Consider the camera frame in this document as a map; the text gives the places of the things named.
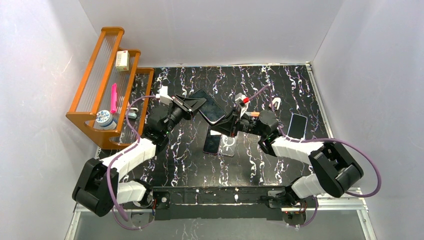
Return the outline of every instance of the black table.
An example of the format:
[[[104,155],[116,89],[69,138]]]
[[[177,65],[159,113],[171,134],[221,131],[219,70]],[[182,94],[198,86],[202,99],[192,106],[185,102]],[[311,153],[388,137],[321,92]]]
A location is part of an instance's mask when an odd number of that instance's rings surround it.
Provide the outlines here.
[[[147,76],[136,77],[131,101],[144,95]],[[152,92],[164,85],[168,95],[189,96],[203,88],[228,113],[237,93],[252,96],[266,84],[274,89],[273,97],[281,98],[277,111],[283,129],[287,132],[292,113],[308,118],[306,139],[327,137],[319,104],[305,65],[224,66],[224,67],[164,67],[155,69]],[[269,91],[254,99],[249,112],[260,112],[269,104]],[[150,102],[150,107],[159,104]],[[300,176],[312,173],[302,162],[264,154],[257,144],[259,137],[239,132],[238,151],[234,157],[213,156],[203,153],[208,124],[200,116],[182,120],[170,134],[167,148],[157,157],[131,171],[126,180],[142,179],[153,186],[169,187],[235,187],[288,185]],[[121,137],[122,142],[135,139],[134,134]],[[99,158],[115,153],[100,150]]]

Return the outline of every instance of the orange wooden rack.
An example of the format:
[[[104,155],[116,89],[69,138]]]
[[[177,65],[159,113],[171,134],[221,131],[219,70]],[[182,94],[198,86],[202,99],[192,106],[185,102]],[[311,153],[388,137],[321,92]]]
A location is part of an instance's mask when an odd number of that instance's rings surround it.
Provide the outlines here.
[[[124,149],[129,143],[120,143],[125,113],[136,74],[148,74],[145,95],[150,95],[154,77],[153,68],[137,67],[141,52],[138,49],[120,48],[124,35],[122,27],[103,27],[97,44],[85,69],[81,83],[73,98],[66,117],[84,134],[102,149]],[[130,56],[129,71],[117,71],[115,58],[117,51],[128,50]],[[96,123],[96,115],[100,110],[109,110],[111,104],[111,88],[117,85],[117,108],[113,113],[117,120],[116,129],[104,130]],[[144,101],[138,133],[143,133],[144,118],[148,110],[148,101]]]

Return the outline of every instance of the phone screen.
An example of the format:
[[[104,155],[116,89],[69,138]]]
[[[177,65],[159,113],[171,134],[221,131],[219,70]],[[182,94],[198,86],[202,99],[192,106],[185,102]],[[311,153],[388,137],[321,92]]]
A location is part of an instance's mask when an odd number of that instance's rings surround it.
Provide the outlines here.
[[[308,118],[299,114],[291,115],[290,126],[288,127],[287,136],[294,139],[302,139],[305,137],[306,124]]]
[[[221,134],[211,134],[211,127],[207,128],[206,138],[204,140],[203,152],[206,154],[217,155],[220,149]]]
[[[216,124],[225,117],[225,111],[218,103],[202,88],[190,95],[192,99],[206,99],[206,102],[200,107],[200,114],[210,125]]]

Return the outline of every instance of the pink marker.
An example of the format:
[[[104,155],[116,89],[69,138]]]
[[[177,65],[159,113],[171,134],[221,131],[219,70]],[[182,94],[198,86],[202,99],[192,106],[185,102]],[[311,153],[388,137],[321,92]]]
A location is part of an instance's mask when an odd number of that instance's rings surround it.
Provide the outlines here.
[[[112,114],[117,112],[117,98],[117,84],[114,83],[110,91],[110,113]]]

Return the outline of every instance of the white wall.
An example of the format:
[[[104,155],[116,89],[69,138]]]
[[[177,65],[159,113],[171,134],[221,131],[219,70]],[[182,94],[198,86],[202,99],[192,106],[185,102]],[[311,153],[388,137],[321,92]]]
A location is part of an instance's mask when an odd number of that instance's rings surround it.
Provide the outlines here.
[[[381,171],[380,193],[366,200],[378,239],[424,239],[423,9],[417,0],[347,0],[312,64],[334,135]],[[369,193],[376,178],[365,168]]]
[[[0,32],[0,239],[63,239],[95,152],[65,113],[98,37],[78,0],[1,0]]]
[[[304,63],[343,0],[80,0],[99,34],[122,26],[139,66]]]

